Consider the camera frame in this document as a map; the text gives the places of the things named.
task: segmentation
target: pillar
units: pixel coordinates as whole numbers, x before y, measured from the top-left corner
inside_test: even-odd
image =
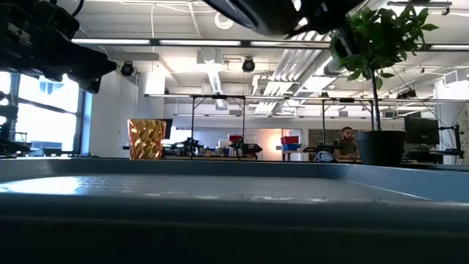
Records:
[[[165,75],[163,73],[141,73],[139,76],[139,95],[137,116],[142,119],[163,118],[164,98],[144,97],[145,94],[164,94]]]

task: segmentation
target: ceiling duct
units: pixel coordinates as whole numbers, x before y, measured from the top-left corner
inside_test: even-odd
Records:
[[[213,94],[223,94],[219,76],[220,71],[223,70],[223,55],[221,51],[214,48],[203,48],[197,51],[197,67],[207,73]],[[228,110],[228,102],[217,99],[215,109],[219,111]]]

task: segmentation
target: window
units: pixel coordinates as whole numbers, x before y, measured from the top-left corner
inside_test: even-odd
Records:
[[[62,83],[21,76],[19,97],[33,102],[55,106],[65,111],[76,113],[78,109],[77,83],[64,76]]]
[[[22,75],[15,140],[59,143],[63,151],[79,151],[76,133],[81,130],[82,95],[77,83],[66,75],[60,83]]]
[[[4,92],[7,95],[10,93],[11,87],[11,76],[9,73],[0,72],[0,92]],[[0,106],[6,106],[8,104],[8,99],[0,100]]]
[[[0,72],[0,92],[10,93],[11,76],[9,73]]]
[[[76,116],[40,107],[20,103],[18,105],[16,131],[28,134],[17,134],[19,142],[56,142],[62,143],[62,150],[73,150],[73,138],[76,129]]]

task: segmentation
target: light fixture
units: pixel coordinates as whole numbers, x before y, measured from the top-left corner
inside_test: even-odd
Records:
[[[313,48],[328,49],[329,42],[309,42],[309,41],[251,41],[253,47],[264,48]]]
[[[135,39],[135,40],[125,40],[125,39],[72,39],[72,42],[75,44],[84,44],[84,45],[149,45],[149,40]]]
[[[219,28],[219,29],[229,29],[233,26],[234,22],[233,20],[229,19],[229,18],[226,18],[225,17],[225,20],[224,22],[222,22],[220,20],[220,17],[222,16],[222,14],[220,12],[217,12],[216,15],[215,15],[215,25]]]
[[[389,1],[388,6],[406,7],[412,4],[416,7],[448,7],[453,5],[450,1]]]
[[[469,51],[469,45],[458,45],[458,44],[445,44],[445,45],[431,45],[430,50],[450,50],[450,51]]]
[[[144,97],[153,97],[153,98],[189,98],[190,95],[153,95],[153,94],[145,94]]]
[[[238,40],[160,40],[160,45],[240,46]]]
[[[271,99],[271,100],[283,100],[286,99],[283,96],[246,96],[246,99]]]

